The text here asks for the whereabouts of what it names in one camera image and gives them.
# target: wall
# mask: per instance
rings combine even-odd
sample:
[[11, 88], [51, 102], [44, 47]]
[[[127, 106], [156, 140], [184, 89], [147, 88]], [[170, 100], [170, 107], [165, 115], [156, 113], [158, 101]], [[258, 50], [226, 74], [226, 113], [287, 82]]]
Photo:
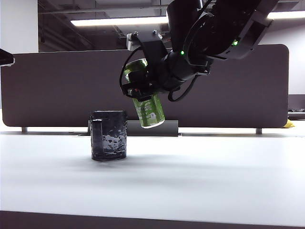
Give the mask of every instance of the wall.
[[37, 12], [37, 0], [0, 0], [0, 47], [11, 53], [38, 52]]
[[260, 44], [284, 44], [288, 47], [289, 94], [305, 94], [305, 19], [274, 21]]

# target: table surface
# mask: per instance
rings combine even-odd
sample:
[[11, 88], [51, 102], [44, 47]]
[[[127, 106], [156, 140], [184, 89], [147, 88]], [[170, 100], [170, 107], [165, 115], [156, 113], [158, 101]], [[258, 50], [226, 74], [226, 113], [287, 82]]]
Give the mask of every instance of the table surface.
[[305, 226], [305, 121], [295, 124], [128, 137], [127, 158], [103, 163], [90, 137], [2, 125], [0, 209]]

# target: green led light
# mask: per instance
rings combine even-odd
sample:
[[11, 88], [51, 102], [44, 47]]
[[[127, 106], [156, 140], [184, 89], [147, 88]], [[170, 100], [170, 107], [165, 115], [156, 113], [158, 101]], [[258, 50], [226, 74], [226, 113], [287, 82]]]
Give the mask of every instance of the green led light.
[[233, 43], [232, 43], [232, 45], [233, 45], [233, 46], [237, 46], [237, 45], [238, 45], [238, 43], [239, 43], [239, 41], [238, 41], [238, 40], [234, 40], [234, 41], [233, 41]]

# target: dark glass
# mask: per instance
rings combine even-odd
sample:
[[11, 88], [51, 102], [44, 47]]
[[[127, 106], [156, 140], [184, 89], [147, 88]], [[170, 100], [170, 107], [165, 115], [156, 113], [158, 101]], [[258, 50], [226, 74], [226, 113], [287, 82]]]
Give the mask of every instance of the dark glass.
[[90, 118], [92, 159], [126, 157], [127, 114], [125, 111], [94, 111]]

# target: ceiling light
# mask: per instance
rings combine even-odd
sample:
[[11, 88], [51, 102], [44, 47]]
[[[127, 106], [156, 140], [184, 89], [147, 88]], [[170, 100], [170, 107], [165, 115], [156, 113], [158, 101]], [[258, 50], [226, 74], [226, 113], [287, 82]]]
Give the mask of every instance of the ceiling light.
[[75, 26], [98, 26], [98, 25], [147, 25], [168, 23], [168, 17], [146, 18], [111, 18], [71, 21]]
[[305, 11], [272, 12], [269, 13], [268, 18], [270, 19], [305, 18]]

